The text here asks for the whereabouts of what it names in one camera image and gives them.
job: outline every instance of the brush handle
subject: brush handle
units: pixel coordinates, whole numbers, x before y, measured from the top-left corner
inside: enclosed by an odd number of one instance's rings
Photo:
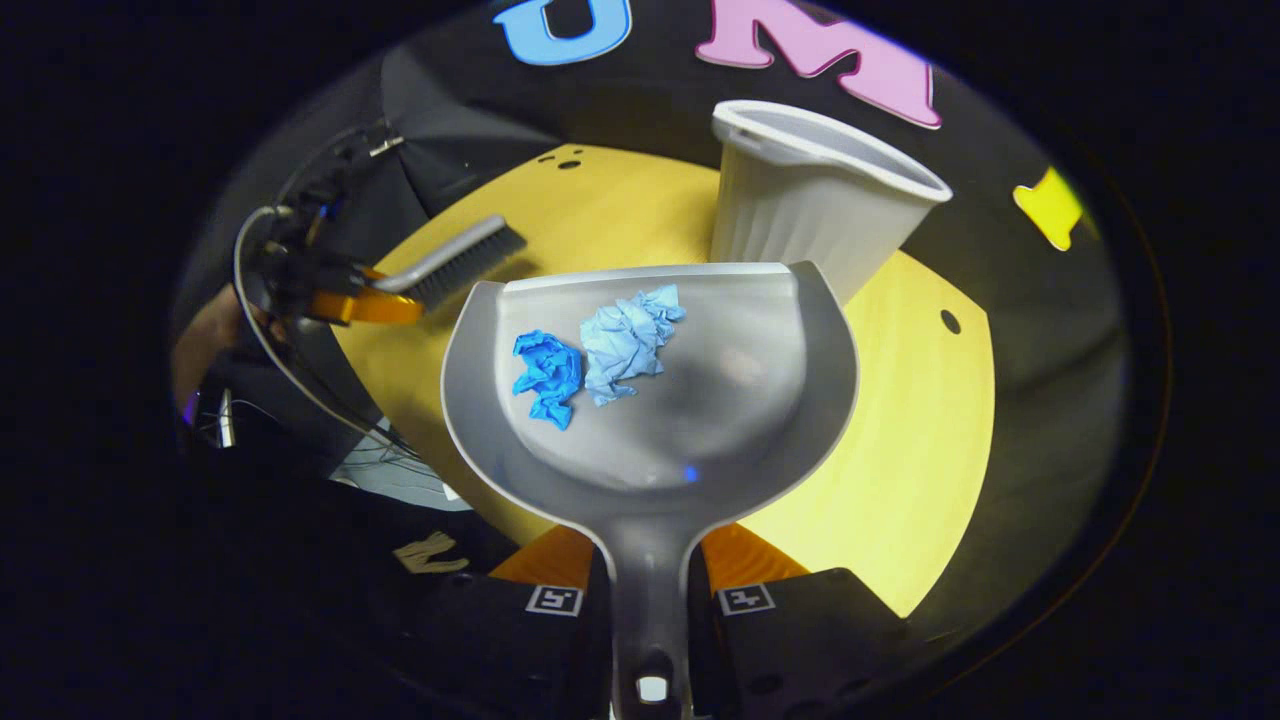
[[[425,258],[415,263],[411,268],[394,275],[388,275],[374,281],[374,290],[383,292],[401,293],[422,282],[442,265],[466,252],[475,243],[507,227],[507,219],[502,215],[489,215],[470,228],[449,238],[444,245],[429,252]]]

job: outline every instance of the dustpan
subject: dustpan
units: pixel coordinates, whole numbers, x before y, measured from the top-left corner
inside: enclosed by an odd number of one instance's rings
[[[687,316],[637,395],[570,404],[566,430],[532,420],[517,336],[580,347],[596,307],[675,283]],[[809,261],[635,268],[477,283],[442,373],[445,424],[497,492],[572,527],[612,580],[618,717],[687,717],[686,569],[712,529],[782,496],[835,447],[858,361],[840,305]]]

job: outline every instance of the table surface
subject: table surface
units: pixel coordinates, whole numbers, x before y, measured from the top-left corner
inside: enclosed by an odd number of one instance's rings
[[[704,263],[718,183],[700,165],[564,145],[449,206],[378,269],[397,272],[492,213],[529,247],[486,279]],[[489,488],[440,413],[440,365],[463,301],[458,293],[416,325],[356,323],[335,334],[392,424],[486,521],[525,544],[552,524]],[[950,561],[982,489],[995,419],[991,332],[982,307],[902,252],[845,316],[861,374],[849,429],[818,471],[741,524],[812,571],[849,568],[906,616]]]

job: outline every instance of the light blue crumpled paper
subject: light blue crumpled paper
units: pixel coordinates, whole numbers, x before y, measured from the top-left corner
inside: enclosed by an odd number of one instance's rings
[[[586,391],[596,407],[635,395],[634,387],[618,380],[662,372],[658,348],[667,345],[685,318],[676,286],[664,284],[653,292],[637,292],[631,300],[618,300],[582,320],[581,340],[586,350]]]
[[[529,368],[511,388],[512,395],[536,391],[529,416],[556,423],[563,430],[573,416],[573,409],[564,405],[582,387],[582,354],[550,333],[534,331],[516,338],[516,350]]]

